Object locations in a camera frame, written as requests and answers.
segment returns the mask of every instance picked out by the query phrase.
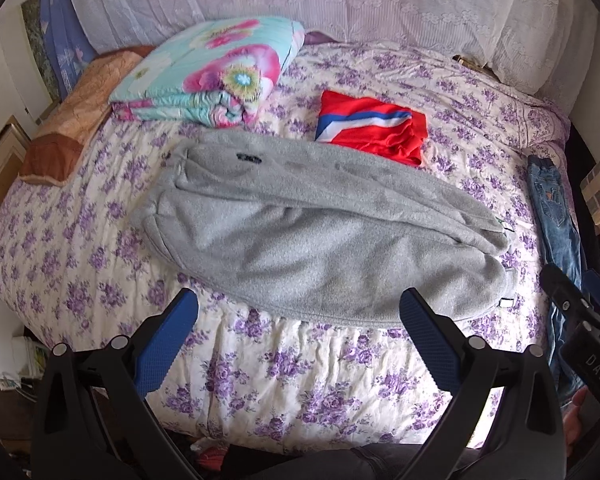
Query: blue stripe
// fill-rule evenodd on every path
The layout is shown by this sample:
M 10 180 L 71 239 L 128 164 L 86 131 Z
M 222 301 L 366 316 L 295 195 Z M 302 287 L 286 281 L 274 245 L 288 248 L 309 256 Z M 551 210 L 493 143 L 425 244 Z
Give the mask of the blue stripe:
M 351 115 L 337 115 L 327 114 L 320 116 L 318 119 L 318 127 L 316 129 L 315 138 L 317 139 L 324 129 L 329 126 L 333 121 L 355 121 L 357 119 L 368 119 L 369 117 L 378 117 L 380 119 L 395 119 L 398 117 L 411 117 L 411 112 L 401 111 L 392 112 L 390 114 L 383 114 L 381 112 L 374 112 L 372 110 L 368 112 L 356 112 Z

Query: silver screw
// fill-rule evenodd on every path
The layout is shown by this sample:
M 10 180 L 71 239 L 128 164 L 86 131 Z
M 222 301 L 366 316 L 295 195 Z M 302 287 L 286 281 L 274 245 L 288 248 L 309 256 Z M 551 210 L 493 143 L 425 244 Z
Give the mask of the silver screw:
M 116 350 L 123 349 L 129 342 L 129 338 L 126 335 L 117 335 L 111 340 L 111 347 Z
M 542 349 L 538 345 L 529 345 L 529 352 L 534 357 L 542 357 L 544 355 L 544 352 L 542 352 Z
M 482 350 L 485 346 L 487 346 L 487 343 L 485 343 L 484 339 L 482 339 L 480 336 L 472 335 L 469 338 L 469 346 L 475 350 Z
M 60 357 L 66 352 L 66 348 L 67 346 L 64 343 L 58 343 L 56 346 L 54 346 L 54 355 Z

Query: jeans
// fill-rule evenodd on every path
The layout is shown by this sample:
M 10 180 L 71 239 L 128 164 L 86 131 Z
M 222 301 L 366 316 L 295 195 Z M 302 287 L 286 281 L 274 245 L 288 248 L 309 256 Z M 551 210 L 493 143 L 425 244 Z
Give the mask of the jeans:
M 560 267 L 573 284 L 580 288 L 580 235 L 567 211 L 560 173 L 550 158 L 531 155 L 528 158 L 527 176 L 529 195 L 538 230 L 542 235 L 542 259 L 546 264 L 554 263 Z M 547 359 L 561 406 L 569 402 L 583 385 L 582 380 L 560 355 L 560 348 L 566 340 L 564 322 L 564 314 L 551 302 L 546 323 Z

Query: human hand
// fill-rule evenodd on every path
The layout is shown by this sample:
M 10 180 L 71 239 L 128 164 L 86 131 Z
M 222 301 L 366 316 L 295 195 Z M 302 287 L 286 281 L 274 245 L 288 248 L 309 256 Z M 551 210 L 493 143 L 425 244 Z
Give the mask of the human hand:
M 580 407 L 587 396 L 589 389 L 584 386 L 579 389 L 571 399 L 571 408 L 562 417 L 562 426 L 564 428 L 564 439 L 567 445 L 567 456 L 573 452 L 573 444 L 579 439 L 582 432 L 582 423 L 580 422 Z

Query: gray sweatpants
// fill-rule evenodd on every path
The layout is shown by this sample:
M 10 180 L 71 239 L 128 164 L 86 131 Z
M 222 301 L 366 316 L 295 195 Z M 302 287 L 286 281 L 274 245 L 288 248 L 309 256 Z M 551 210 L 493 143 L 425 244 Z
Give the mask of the gray sweatpants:
M 132 222 L 183 272 L 291 319 L 400 326 L 414 286 L 454 320 L 512 298 L 509 242 L 471 196 L 423 171 L 241 130 L 179 144 Z

